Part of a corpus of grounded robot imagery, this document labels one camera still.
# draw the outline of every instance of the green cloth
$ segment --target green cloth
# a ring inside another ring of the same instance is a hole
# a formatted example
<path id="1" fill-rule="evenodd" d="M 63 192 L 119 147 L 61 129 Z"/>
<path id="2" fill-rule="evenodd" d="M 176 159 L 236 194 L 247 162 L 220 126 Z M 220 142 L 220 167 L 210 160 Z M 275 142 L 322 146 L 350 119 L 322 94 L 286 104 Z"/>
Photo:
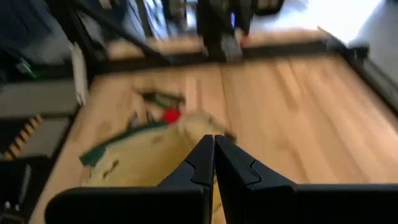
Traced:
<path id="1" fill-rule="evenodd" d="M 139 126 L 136 128 L 132 128 L 127 130 L 125 133 L 122 133 L 118 136 L 115 136 L 113 138 L 111 138 L 110 140 L 107 140 L 106 142 L 100 144 L 99 146 L 94 147 L 93 149 L 91 149 L 90 151 L 84 153 L 83 155 L 80 156 L 80 162 L 84 165 L 84 166 L 91 166 L 94 167 L 97 162 L 102 158 L 102 156 L 104 155 L 104 153 L 106 152 L 107 147 L 112 144 L 115 143 L 117 141 L 120 141 L 122 139 L 125 138 L 129 138 L 141 131 L 147 131 L 149 129 L 152 128 L 159 128 L 159 127 L 163 127 L 166 126 L 167 123 L 166 122 L 154 122 L 154 123 L 149 123 L 143 126 Z"/>

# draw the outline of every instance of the metal frame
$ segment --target metal frame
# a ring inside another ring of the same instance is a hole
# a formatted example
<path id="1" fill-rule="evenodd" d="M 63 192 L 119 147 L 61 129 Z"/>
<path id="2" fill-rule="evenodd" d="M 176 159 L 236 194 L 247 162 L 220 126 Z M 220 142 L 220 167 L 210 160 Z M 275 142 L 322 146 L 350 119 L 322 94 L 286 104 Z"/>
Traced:
<path id="1" fill-rule="evenodd" d="M 100 12 L 91 10 L 87 5 L 78 0 L 45 0 L 51 13 L 58 20 L 62 29 L 65 31 L 70 42 L 76 42 L 83 51 L 87 63 L 88 83 L 91 84 L 96 75 L 107 75 L 112 72 L 145 70 L 149 68 L 169 68 L 181 67 L 186 65 L 196 65 L 201 63 L 224 63 L 221 61 L 210 60 L 201 52 L 191 54 L 162 55 L 151 49 L 136 37 L 128 34 L 121 27 L 117 26 L 111 20 L 105 18 Z M 144 52 L 144 58 L 125 59 L 118 61 L 109 61 L 104 52 L 95 50 L 93 40 L 88 35 L 76 10 L 84 12 L 91 16 L 99 24 L 118 33 L 124 39 L 135 44 Z M 340 54 L 346 63 L 364 80 L 364 82 L 385 102 L 391 111 L 398 116 L 398 86 L 376 67 L 368 59 L 368 47 L 346 47 L 336 39 L 330 37 L 322 40 L 314 40 L 296 44 L 284 45 L 265 45 L 260 47 L 243 49 L 243 60 L 255 60 L 258 58 L 289 57 L 293 55 L 314 55 L 314 54 Z M 57 65 L 49 67 L 37 67 L 36 72 L 51 80 L 53 77 L 45 74 L 54 74 L 62 72 L 63 75 L 56 78 L 71 78 L 72 69 L 70 65 Z M 78 114 L 80 107 L 76 109 L 73 116 L 70 117 L 70 126 L 65 131 L 63 139 L 59 143 L 52 165 L 65 144 L 69 130 Z M 49 117 L 58 116 L 57 114 L 48 114 Z"/>

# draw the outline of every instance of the wooden table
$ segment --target wooden table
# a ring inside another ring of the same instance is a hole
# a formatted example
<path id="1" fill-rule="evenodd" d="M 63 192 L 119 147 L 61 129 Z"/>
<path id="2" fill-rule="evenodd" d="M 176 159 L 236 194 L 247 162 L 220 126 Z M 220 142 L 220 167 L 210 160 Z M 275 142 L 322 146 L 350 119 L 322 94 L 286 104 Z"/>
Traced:
<path id="1" fill-rule="evenodd" d="M 260 42 L 303 41 L 319 31 L 253 35 Z M 163 52 L 201 49 L 198 40 L 154 42 Z M 124 43 L 117 60 L 137 57 Z M 133 111 L 144 117 L 133 88 L 183 93 L 187 111 L 204 110 L 229 126 L 238 145 L 297 183 L 398 182 L 397 118 L 336 55 L 287 57 L 239 65 L 197 65 L 124 72 L 97 78 L 80 111 L 30 223 L 44 223 L 57 193 L 81 182 L 83 152 L 123 131 Z M 222 209 L 214 223 L 224 223 Z"/>

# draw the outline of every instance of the wooden tabletop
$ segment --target wooden tabletop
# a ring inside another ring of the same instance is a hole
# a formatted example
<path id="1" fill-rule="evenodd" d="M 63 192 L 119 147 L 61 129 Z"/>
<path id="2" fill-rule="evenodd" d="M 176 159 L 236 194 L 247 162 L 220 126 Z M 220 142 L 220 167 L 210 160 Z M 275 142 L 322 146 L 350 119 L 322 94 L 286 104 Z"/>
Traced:
<path id="1" fill-rule="evenodd" d="M 259 34 L 250 44 L 322 35 L 303 30 Z M 175 43 L 152 44 L 171 53 L 179 51 Z M 199 50 L 198 42 L 191 46 Z M 115 60 L 140 55 L 129 47 L 115 43 L 109 54 Z M 133 88 L 183 93 L 185 111 L 211 114 L 236 133 L 241 148 L 297 183 L 398 182 L 397 118 L 337 55 L 125 72 L 95 80 L 30 223 L 44 223 L 48 201 L 80 186 L 82 153 L 124 131 L 133 111 L 145 117 Z M 222 208 L 213 223 L 225 223 Z"/>

